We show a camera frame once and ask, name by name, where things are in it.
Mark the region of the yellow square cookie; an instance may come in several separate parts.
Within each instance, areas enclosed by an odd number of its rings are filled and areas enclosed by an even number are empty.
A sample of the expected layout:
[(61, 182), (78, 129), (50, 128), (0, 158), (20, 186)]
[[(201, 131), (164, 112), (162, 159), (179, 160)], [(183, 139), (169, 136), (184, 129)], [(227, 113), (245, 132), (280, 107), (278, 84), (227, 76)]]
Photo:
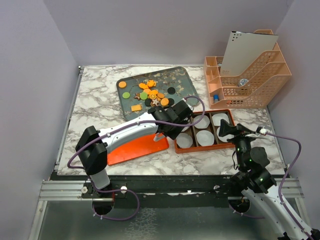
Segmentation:
[(136, 104), (131, 106), (131, 111), (132, 112), (139, 112), (142, 110), (142, 105), (141, 104)]

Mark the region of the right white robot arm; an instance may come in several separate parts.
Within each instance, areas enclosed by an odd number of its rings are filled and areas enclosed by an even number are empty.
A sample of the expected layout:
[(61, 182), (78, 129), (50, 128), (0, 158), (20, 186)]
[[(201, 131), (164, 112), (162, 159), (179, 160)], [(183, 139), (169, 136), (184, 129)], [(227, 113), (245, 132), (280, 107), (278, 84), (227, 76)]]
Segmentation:
[(279, 240), (318, 240), (320, 231), (296, 213), (282, 193), (284, 182), (277, 183), (266, 169), (270, 160), (265, 148), (251, 146), (256, 139), (273, 136), (272, 131), (261, 126), (250, 130), (222, 119), (218, 135), (231, 135), (227, 141), (235, 146), (238, 172), (230, 179), (230, 191), (236, 196), (243, 195), (258, 208)]

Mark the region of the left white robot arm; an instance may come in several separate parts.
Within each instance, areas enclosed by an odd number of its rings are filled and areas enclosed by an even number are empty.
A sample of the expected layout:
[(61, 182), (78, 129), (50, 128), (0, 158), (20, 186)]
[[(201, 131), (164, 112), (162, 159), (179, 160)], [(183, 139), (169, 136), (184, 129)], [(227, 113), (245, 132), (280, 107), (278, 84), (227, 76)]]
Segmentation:
[(106, 197), (111, 190), (107, 174), (107, 155), (140, 137), (162, 134), (174, 140), (186, 126), (193, 107), (181, 100), (173, 106), (153, 106), (139, 117), (107, 129), (87, 127), (75, 150), (85, 173), (93, 181), (97, 196)]

